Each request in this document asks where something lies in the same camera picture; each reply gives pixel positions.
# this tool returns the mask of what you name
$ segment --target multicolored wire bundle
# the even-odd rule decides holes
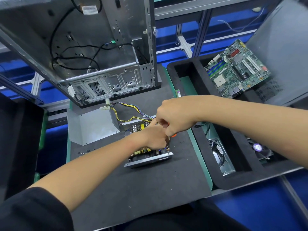
[[[120,119],[118,118],[117,111],[114,109],[114,106],[115,106],[116,104],[121,104],[121,105],[123,105],[123,106],[131,107],[131,108],[136,109],[136,111],[142,115],[142,118],[133,116],[133,117],[131,117],[131,118],[130,118],[129,120],[127,120],[127,121],[120,120]],[[145,122],[151,122],[151,121],[153,120],[153,118],[152,118],[151,116],[144,114],[144,113],[140,110],[140,108],[139,108],[138,106],[133,105],[133,104],[126,104],[126,103],[123,103],[123,102],[112,102],[112,103],[110,103],[110,104],[107,104],[106,106],[109,106],[109,107],[114,111],[117,120],[119,120],[120,122],[130,122],[130,121],[133,120],[133,119],[139,119],[139,120],[142,120],[142,121],[145,121]]]

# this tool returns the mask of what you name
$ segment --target black shirt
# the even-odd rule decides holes
[[[194,206],[183,205],[141,217],[130,222],[125,231],[248,230],[209,200],[198,200]],[[72,231],[74,227],[71,214],[63,203],[45,189],[33,187],[0,205],[0,230]]]

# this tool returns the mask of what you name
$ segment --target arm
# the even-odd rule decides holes
[[[125,159],[142,147],[161,149],[167,145],[165,129],[155,119],[142,131],[101,147],[56,169],[30,187],[42,187],[70,211]]]
[[[212,95],[163,101],[156,120],[166,135],[209,121],[239,131],[308,168],[308,111]]]

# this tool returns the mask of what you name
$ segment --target computer fan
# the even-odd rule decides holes
[[[268,147],[257,143],[255,140],[251,138],[247,138],[247,141],[251,145],[252,149],[256,153],[256,156],[259,160],[265,159],[273,155],[273,151]]]

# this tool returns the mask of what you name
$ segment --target gray work surface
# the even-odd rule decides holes
[[[161,69],[159,65],[162,88],[119,101],[135,104],[144,113],[155,115],[161,102],[173,97],[166,75]],[[73,109],[79,109],[78,112],[83,114],[100,106],[102,105],[85,109],[73,106]],[[115,109],[122,120],[137,115],[133,108],[116,105]],[[92,151],[123,137],[124,132],[120,132],[85,146],[71,143],[71,160],[80,156],[78,152]],[[136,169],[124,168],[124,162],[121,163],[72,213],[75,230],[95,230],[117,225],[211,196],[188,133],[178,133],[171,139],[170,148],[174,153],[173,158],[165,162]]]

